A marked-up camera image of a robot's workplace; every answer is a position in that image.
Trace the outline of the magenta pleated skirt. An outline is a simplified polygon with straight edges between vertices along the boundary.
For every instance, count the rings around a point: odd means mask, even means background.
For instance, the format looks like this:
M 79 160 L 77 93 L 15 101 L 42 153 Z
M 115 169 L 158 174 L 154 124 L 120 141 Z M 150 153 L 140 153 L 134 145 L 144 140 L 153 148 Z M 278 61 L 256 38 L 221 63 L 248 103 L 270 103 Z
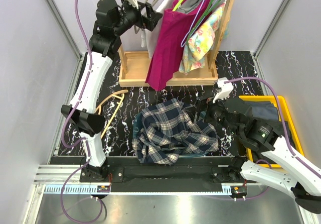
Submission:
M 157 45 L 151 59 L 146 83 L 156 91 L 164 89 L 173 74 L 179 70 L 184 47 L 181 41 L 188 32 L 202 0 L 185 0 L 176 11 L 172 11 L 179 0 L 163 13 Z M 210 0 L 205 0 L 198 15 L 200 19 Z

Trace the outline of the white skirt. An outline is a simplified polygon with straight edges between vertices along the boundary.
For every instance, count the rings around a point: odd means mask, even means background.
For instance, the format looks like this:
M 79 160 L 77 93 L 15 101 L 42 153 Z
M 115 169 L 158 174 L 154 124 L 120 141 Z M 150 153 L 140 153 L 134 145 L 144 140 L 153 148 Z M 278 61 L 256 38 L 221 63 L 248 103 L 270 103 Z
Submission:
M 163 14 L 166 9 L 169 9 L 173 5 L 174 0 L 163 0 L 159 7 L 156 9 L 156 12 Z M 163 18 L 158 20 L 157 25 L 152 31 L 142 30 L 141 33 L 141 47 L 146 47 L 148 51 L 149 59 L 153 57 L 153 54 L 156 49 L 158 37 L 161 31 Z

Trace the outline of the navy plaid skirt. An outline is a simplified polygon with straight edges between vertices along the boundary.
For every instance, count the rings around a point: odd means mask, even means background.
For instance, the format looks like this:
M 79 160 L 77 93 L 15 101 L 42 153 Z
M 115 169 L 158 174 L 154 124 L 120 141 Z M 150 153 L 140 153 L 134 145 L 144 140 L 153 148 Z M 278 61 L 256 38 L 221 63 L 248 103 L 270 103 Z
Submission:
M 188 108 L 189 104 L 173 98 L 141 111 L 143 128 L 132 142 L 141 164 L 172 165 L 180 154 L 219 150 L 215 127 L 203 120 L 192 122 Z

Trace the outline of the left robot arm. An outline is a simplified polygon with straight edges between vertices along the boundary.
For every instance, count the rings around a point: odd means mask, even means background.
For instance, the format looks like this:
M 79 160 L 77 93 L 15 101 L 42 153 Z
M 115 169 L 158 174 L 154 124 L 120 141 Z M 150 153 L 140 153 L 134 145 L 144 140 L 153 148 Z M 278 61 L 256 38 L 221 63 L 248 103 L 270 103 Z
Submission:
M 71 124 L 79 133 L 86 153 L 84 167 L 98 182 L 108 177 L 107 157 L 103 152 L 101 131 L 104 116 L 96 113 L 96 100 L 103 79 L 121 46 L 121 35 L 133 26 L 153 31 L 162 13 L 155 11 L 149 3 L 132 6 L 123 0 L 100 0 L 97 4 L 96 21 L 89 44 L 87 63 L 80 84 L 69 104 L 61 107 L 66 118 L 63 126 Z

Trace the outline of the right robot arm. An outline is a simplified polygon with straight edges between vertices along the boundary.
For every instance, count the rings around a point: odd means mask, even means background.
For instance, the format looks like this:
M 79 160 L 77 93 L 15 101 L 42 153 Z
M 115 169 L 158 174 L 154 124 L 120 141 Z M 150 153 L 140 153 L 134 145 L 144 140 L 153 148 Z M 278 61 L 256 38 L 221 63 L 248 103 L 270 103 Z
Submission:
M 261 167 L 244 157 L 235 157 L 228 169 L 234 182 L 241 179 L 260 182 L 292 197 L 302 208 L 320 213 L 320 168 L 287 144 L 286 126 L 279 120 L 267 120 L 253 114 L 256 102 L 240 98 L 196 102 L 196 112 L 205 111 L 204 120 L 230 129 L 236 140 L 251 151 L 279 164 L 284 173 Z

